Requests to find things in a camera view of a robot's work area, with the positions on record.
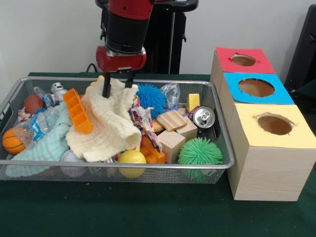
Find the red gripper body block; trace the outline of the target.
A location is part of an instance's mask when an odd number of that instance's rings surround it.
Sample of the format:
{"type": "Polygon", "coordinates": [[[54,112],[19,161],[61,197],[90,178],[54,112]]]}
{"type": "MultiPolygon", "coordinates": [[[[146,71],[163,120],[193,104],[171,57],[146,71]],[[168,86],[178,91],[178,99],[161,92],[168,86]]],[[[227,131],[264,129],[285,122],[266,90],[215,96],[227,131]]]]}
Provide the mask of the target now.
{"type": "Polygon", "coordinates": [[[105,73],[140,70],[144,67],[146,59],[144,47],[136,54],[114,52],[106,46],[98,46],[96,49],[97,65],[105,73]]]}

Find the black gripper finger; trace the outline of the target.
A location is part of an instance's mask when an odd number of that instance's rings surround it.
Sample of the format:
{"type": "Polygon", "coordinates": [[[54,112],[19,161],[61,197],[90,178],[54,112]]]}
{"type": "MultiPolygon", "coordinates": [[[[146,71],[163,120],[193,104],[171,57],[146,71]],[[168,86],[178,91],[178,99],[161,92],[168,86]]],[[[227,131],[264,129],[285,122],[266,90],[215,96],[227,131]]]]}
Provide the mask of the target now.
{"type": "Polygon", "coordinates": [[[130,72],[128,73],[127,81],[125,82],[125,88],[131,88],[131,87],[132,87],[134,77],[135,77],[135,72],[130,71],[130,72]]]}
{"type": "Polygon", "coordinates": [[[111,93],[111,74],[104,73],[103,97],[109,98],[111,93]]]}

